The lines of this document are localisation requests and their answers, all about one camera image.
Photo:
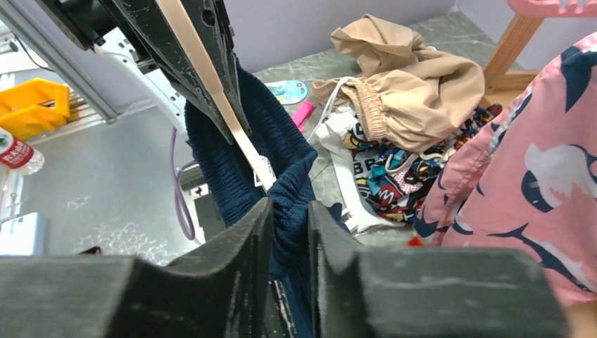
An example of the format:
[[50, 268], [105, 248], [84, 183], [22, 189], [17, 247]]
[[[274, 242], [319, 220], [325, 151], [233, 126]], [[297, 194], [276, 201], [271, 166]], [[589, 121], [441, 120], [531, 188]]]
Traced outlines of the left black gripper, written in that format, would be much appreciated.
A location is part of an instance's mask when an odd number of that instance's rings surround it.
[[[229, 127], [155, 1], [37, 0], [37, 4], [82, 50], [105, 44], [105, 36], [120, 29], [145, 59], [150, 58], [163, 71], [172, 87], [206, 115], [228, 143], [234, 143]], [[233, 104], [234, 43], [224, 2], [183, 1], [182, 5]]]

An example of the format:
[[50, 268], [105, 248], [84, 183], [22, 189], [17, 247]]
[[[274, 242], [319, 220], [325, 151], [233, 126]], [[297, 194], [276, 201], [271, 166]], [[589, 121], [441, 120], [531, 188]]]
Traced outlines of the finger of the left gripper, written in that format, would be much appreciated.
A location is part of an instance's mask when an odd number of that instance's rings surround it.
[[251, 135], [252, 130], [241, 104], [233, 29], [224, 2], [186, 0], [182, 5], [215, 67], [234, 114], [245, 133]]

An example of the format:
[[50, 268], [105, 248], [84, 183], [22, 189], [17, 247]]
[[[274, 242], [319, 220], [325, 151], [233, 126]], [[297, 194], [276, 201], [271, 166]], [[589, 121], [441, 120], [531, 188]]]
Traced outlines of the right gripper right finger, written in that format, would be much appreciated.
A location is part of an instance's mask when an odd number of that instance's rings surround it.
[[565, 337], [539, 265], [514, 249], [368, 246], [308, 208], [316, 337]]

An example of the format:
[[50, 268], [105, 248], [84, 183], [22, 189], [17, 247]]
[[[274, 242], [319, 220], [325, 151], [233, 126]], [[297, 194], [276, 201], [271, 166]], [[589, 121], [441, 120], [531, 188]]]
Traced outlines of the navy blue shorts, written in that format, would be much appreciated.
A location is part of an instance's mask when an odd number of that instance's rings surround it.
[[319, 153], [265, 83], [240, 63], [235, 69], [253, 154], [229, 143], [202, 108], [187, 103], [190, 147], [226, 225], [238, 223], [259, 201], [271, 200], [268, 277], [282, 282], [297, 335], [316, 337], [318, 295], [310, 243], [310, 207], [316, 195], [310, 172]]

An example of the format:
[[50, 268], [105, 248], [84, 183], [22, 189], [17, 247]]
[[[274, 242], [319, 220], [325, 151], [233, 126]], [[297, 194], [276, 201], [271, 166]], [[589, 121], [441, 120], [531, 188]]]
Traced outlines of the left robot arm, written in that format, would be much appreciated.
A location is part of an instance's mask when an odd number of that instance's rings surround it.
[[[123, 71], [162, 110], [181, 134], [186, 133], [182, 100], [200, 108], [233, 143], [225, 121], [171, 29], [159, 1], [39, 1], [40, 7], [80, 49], [91, 49]], [[223, 1], [179, 1], [220, 77], [240, 128], [251, 134], [241, 107], [234, 32]]]

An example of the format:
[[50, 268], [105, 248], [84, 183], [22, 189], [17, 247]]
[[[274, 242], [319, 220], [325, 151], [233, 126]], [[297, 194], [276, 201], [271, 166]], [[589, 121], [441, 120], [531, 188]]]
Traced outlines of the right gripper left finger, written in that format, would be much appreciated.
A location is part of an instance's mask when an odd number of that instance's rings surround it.
[[260, 337], [274, 228], [263, 198], [165, 267], [137, 256], [1, 259], [2, 337]]

